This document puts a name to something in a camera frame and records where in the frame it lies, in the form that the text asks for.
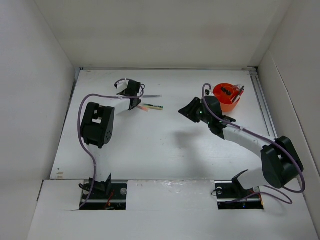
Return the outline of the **brown marker pen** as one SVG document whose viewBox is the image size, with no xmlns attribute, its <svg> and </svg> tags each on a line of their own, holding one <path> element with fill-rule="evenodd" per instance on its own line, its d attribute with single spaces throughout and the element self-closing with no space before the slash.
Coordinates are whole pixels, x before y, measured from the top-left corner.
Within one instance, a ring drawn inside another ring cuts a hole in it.
<svg viewBox="0 0 320 240">
<path fill-rule="evenodd" d="M 149 111 L 149 109 L 148 109 L 147 107 L 145 107 L 145 106 L 138 105 L 137 107 L 138 107 L 139 109 L 145 111 L 145 112 L 148 112 L 148 111 Z"/>
</svg>

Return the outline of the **white marker red cap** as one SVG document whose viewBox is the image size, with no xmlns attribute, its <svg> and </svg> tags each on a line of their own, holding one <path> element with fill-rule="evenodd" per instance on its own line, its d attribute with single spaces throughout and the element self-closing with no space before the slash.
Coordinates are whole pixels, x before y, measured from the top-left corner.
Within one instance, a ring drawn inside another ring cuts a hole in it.
<svg viewBox="0 0 320 240">
<path fill-rule="evenodd" d="M 240 97 L 240 96 L 242 95 L 242 92 L 244 91 L 244 88 L 245 88 L 245 86 L 243 85 L 243 86 L 239 89 L 238 93 L 237 93 L 237 94 L 235 95 L 235 97 L 232 99 L 232 103 L 235 103 L 235 102 L 237 101 L 238 97 Z"/>
</svg>

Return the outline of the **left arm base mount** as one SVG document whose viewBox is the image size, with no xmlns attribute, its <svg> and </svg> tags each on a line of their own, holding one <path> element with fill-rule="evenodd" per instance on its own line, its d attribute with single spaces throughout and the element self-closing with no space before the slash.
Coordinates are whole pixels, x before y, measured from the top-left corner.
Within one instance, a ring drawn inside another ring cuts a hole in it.
<svg viewBox="0 0 320 240">
<path fill-rule="evenodd" d="M 120 180 L 107 180 L 95 182 L 92 193 L 86 201 L 91 188 L 92 178 L 89 181 L 80 183 L 81 198 L 80 210 L 126 210 L 128 182 Z"/>
</svg>

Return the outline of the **grey purple pen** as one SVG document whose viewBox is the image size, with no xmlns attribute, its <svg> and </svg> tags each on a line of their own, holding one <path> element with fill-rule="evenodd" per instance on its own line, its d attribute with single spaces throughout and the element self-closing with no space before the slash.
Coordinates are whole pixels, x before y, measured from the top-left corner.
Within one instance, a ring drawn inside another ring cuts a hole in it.
<svg viewBox="0 0 320 240">
<path fill-rule="evenodd" d="M 162 95 L 155 95 L 155 94 L 153 94 L 153 95 L 144 95 L 143 96 L 143 98 L 162 98 Z"/>
</svg>

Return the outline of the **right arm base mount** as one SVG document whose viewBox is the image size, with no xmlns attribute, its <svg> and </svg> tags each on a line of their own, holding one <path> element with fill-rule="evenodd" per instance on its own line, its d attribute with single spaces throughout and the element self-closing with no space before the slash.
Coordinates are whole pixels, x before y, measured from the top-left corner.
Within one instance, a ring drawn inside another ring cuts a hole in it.
<svg viewBox="0 0 320 240">
<path fill-rule="evenodd" d="M 216 197 L 219 210 L 263 210 L 261 197 L 253 193 L 253 189 L 244 190 L 231 180 L 217 180 L 211 195 Z"/>
</svg>

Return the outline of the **black handled scissors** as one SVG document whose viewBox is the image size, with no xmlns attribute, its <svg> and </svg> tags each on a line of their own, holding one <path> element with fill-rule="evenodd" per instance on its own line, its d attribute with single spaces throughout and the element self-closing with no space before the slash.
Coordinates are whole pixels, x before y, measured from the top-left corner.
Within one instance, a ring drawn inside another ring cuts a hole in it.
<svg viewBox="0 0 320 240">
<path fill-rule="evenodd" d="M 225 93 L 227 96 L 231 96 L 232 95 L 232 93 L 225 87 L 221 87 L 221 91 L 223 93 Z"/>
</svg>

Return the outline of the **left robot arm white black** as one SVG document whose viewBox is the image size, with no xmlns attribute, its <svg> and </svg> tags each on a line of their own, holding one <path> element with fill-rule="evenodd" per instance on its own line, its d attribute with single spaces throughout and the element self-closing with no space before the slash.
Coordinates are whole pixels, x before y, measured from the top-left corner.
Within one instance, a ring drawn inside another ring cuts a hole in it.
<svg viewBox="0 0 320 240">
<path fill-rule="evenodd" d="M 96 181 L 98 155 L 91 153 L 89 147 L 101 150 L 107 145 L 113 135 L 115 116 L 136 108 L 144 96 L 145 85 L 133 79 L 120 79 L 115 82 L 114 87 L 123 90 L 116 96 L 88 94 L 81 101 L 78 110 L 78 140 L 93 162 L 93 177 L 87 184 L 79 185 L 83 191 L 88 192 L 87 199 L 93 194 L 104 199 L 112 191 L 111 176 L 106 181 Z"/>
</svg>

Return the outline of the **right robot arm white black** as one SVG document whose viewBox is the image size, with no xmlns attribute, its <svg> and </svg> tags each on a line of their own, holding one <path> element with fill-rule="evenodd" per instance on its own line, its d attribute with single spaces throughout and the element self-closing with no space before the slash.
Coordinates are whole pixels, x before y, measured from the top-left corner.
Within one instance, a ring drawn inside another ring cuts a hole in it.
<svg viewBox="0 0 320 240">
<path fill-rule="evenodd" d="M 244 170 L 233 177 L 231 191 L 235 196 L 243 197 L 260 186 L 283 189 L 294 178 L 303 176 L 304 166 L 288 137 L 262 136 L 236 125 L 235 119 L 223 114 L 216 97 L 195 97 L 178 113 L 194 123 L 205 123 L 214 135 L 260 158 L 261 167 Z"/>
</svg>

